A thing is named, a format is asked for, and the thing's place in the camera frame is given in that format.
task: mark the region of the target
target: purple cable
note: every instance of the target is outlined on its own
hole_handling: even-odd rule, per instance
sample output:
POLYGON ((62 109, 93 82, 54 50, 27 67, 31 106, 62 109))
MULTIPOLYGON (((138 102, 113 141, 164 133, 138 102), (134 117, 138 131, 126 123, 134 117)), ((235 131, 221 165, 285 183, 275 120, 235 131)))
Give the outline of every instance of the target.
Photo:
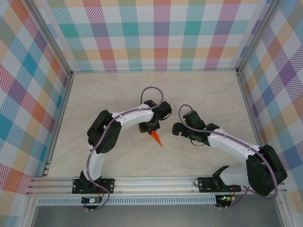
MULTIPOLYGON (((271 176, 272 176, 272 178, 273 178, 273 181, 274 181, 274 186, 275 186, 275 193, 274 193, 274 195, 273 195, 272 197, 270 197, 270 198, 264 197, 264 196, 262 196, 262 195, 259 195, 259 194, 256 193, 255 191, 251 190, 249 187, 245 187, 245 186, 244 186, 244 188, 246 189, 246 192, 244 193, 244 196, 247 194, 247 192, 251 192, 251 193, 253 193, 253 194, 255 194, 255 195, 258 195, 258 196, 260 196, 260 197, 262 197, 262 198, 264 198, 264 199, 266 199, 266 200, 273 200, 273 199, 275 199, 276 196, 278 195, 278 183, 277 183, 277 181, 276 181, 276 177, 275 177, 274 171, 273 171, 272 168, 270 167, 270 165, 269 165, 269 163, 267 162, 267 160, 266 160, 266 159, 265 159, 257 150, 255 150, 254 148, 251 148, 251 147, 250 147, 249 145, 247 145, 246 143, 243 143, 242 141, 240 141, 240 140, 238 140, 238 139, 236 139, 236 138, 234 138, 234 137, 231 137, 231 136, 229 136, 229 135, 224 135, 223 133, 216 132, 216 131, 199 130, 199 129, 194 129, 194 128, 188 126, 188 125, 183 121, 183 118, 182 118, 182 116, 181 116, 181 109, 182 109, 184 106, 189 107, 191 110, 193 110, 193 108, 192 108, 190 105, 188 105, 188 104, 183 104, 183 105, 180 106, 180 108, 179 108, 179 119, 180 119, 180 121, 184 124, 185 127, 187 127, 187 128, 190 129, 190 130, 193 130, 193 131, 197 131, 197 132, 207 132, 207 133, 211 133, 211 134, 215 134, 215 135, 219 135, 219 136, 223 136, 223 137, 229 138, 230 140, 233 140, 233 141, 235 141, 236 143, 239 143, 239 144, 241 144, 242 146, 244 146, 244 147, 246 147, 246 148, 249 148, 250 150, 252 150, 253 152, 255 152, 255 153, 262 159, 262 161, 266 164, 266 166, 268 167, 268 170, 269 170, 269 172, 270 172, 270 174, 271 174, 271 176)), ((230 207, 233 207, 234 205, 238 204, 238 203, 241 201, 241 199, 240 199, 237 203, 231 205, 230 207)))
MULTIPOLYGON (((120 116, 124 116, 124 115, 126 115, 126 114, 129 114, 129 113, 135 112, 135 111, 152 110, 152 109, 157 108, 158 106, 161 105, 161 103, 163 102, 163 99, 164 99, 163 92, 162 92, 159 88, 153 87, 153 86, 151 86, 151 87, 146 87, 146 88, 142 91, 142 93, 141 93, 141 98, 140 98, 140 103, 142 104, 142 98, 143 98, 144 92, 145 92, 147 89, 150 89, 150 88, 154 88, 154 89, 160 91, 162 97, 161 97, 161 101, 159 102, 159 104, 157 104, 156 106, 153 106, 153 107, 149 107, 149 108, 142 108, 142 109, 137 108, 137 109, 133 109, 133 110, 128 110, 128 111, 126 111, 126 112, 124 112, 124 113, 122 113, 122 114, 120 114, 120 115, 114 117, 114 118, 108 123, 108 125, 106 126, 106 128, 105 128, 105 130, 104 130, 104 132, 103 132, 103 134, 102 134, 102 136, 101 136, 101 138, 100 138, 100 140, 99 140, 98 143, 95 145, 95 147, 89 150, 89 151, 90 151, 90 154, 89 154, 89 158, 87 159, 87 162, 86 162, 86 173, 87 173, 87 176, 88 176, 89 180, 90 180, 94 185, 96 185, 98 188, 100 188, 100 189, 106 191, 106 193, 108 194, 108 197, 107 197, 107 199, 105 200, 105 202, 104 202, 103 204, 101 204, 100 206, 98 206, 98 207, 95 208, 95 209, 90 209, 90 211, 92 211, 92 212, 93 212, 93 211, 96 211, 96 210, 98 210, 98 209, 100 209, 100 208, 102 208, 102 207, 105 206, 105 204, 109 201, 109 191, 108 191, 105 187, 102 187, 101 185, 99 185, 99 184, 97 184, 96 182, 94 182, 93 179, 91 178, 90 174, 89 174, 89 161, 90 161, 90 158, 91 158, 91 154, 92 154, 92 152, 93 152, 97 147, 99 147, 99 145, 101 144, 101 142, 102 142, 102 140, 104 139, 104 136, 105 136, 107 130, 109 129, 109 126, 110 126, 116 119, 118 119, 120 116)), ((84 207, 85 207, 86 211, 89 210, 89 209, 86 207, 86 203, 84 204, 84 207)))

